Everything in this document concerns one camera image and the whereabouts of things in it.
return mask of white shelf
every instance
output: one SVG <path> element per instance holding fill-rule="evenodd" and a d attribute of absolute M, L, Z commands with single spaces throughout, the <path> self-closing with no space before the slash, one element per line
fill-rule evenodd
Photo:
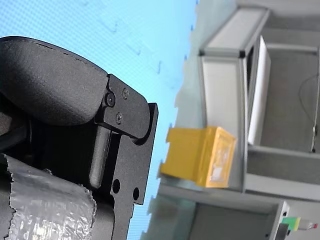
<path fill-rule="evenodd" d="M 267 219 L 263 228 L 265 229 L 264 232 L 269 234 L 267 238 L 269 240 L 275 240 L 284 212 L 289 212 L 289 206 L 283 200 L 244 194 L 227 189 L 202 188 L 189 181 L 166 176 L 162 177 L 158 193 L 223 208 L 226 211 L 237 210 L 265 215 Z"/>

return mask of black metal bracket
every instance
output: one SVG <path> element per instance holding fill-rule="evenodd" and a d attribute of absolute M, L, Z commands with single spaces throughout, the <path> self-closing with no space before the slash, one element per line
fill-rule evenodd
<path fill-rule="evenodd" d="M 144 203 L 157 104 L 52 44 L 5 37 L 0 50 L 0 93 L 28 116 L 23 139 L 4 153 L 90 189 L 98 206 L 113 208 L 112 239 L 125 240 L 134 204 Z"/>

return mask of silver tape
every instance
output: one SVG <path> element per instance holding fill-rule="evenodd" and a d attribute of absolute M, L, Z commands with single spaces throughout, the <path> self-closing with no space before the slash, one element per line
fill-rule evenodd
<path fill-rule="evenodd" d="M 6 240 L 90 240 L 96 202 L 85 187 L 6 156 L 15 210 Z"/>

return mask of yellow plastic bin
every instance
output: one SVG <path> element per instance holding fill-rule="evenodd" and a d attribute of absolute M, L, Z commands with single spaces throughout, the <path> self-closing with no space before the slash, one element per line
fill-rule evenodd
<path fill-rule="evenodd" d="M 163 174 L 206 188 L 227 188 L 236 139 L 221 127 L 170 128 Z"/>

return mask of blue foam mat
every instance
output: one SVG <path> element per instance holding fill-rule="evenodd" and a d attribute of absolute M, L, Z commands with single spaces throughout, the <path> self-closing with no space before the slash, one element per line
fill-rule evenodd
<path fill-rule="evenodd" d="M 159 118 L 144 205 L 136 205 L 128 238 L 147 231 L 157 195 L 166 136 L 176 121 L 196 0 L 0 0 L 0 37 L 25 36 L 68 49 L 116 75 L 148 102 Z"/>

